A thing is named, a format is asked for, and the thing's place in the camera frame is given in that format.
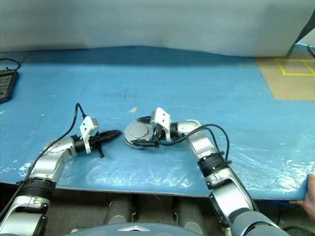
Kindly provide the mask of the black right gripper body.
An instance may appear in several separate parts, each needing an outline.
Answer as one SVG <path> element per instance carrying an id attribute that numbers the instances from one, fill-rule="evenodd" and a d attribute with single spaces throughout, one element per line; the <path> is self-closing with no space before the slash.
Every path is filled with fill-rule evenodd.
<path id="1" fill-rule="evenodd" d="M 160 124 L 156 124 L 154 128 L 154 147 L 159 147 L 160 138 L 163 136 L 163 127 Z"/>

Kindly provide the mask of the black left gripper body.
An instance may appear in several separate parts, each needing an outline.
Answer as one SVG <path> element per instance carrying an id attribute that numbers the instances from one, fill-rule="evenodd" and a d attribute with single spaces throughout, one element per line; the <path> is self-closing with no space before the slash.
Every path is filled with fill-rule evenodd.
<path id="1" fill-rule="evenodd" d="M 91 150 L 97 150 L 99 152 L 100 158 L 104 157 L 104 153 L 102 151 L 102 142 L 104 141 L 104 135 L 96 134 L 89 139 L 89 145 Z"/>

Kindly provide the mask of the person's bare hand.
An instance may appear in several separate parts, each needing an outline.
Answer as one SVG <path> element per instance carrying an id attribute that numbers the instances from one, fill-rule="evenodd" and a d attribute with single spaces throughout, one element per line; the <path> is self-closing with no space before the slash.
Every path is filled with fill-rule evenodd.
<path id="1" fill-rule="evenodd" d="M 308 190 L 304 199 L 304 209 L 311 220 L 315 220 L 315 176 L 310 174 L 308 177 Z"/>

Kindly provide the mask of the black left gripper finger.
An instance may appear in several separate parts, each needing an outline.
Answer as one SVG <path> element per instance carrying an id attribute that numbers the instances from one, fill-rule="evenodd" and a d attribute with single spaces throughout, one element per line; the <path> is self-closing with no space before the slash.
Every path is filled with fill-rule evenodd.
<path id="1" fill-rule="evenodd" d="M 110 142 L 112 140 L 114 140 L 115 138 L 119 137 L 120 136 L 120 133 L 113 133 L 113 134 L 105 134 L 103 137 L 102 137 L 102 142 L 105 143 L 105 142 Z"/>
<path id="2" fill-rule="evenodd" d="M 101 132 L 99 135 L 101 139 L 114 139 L 120 136 L 121 133 L 122 132 L 120 130 L 109 130 L 109 131 Z"/>

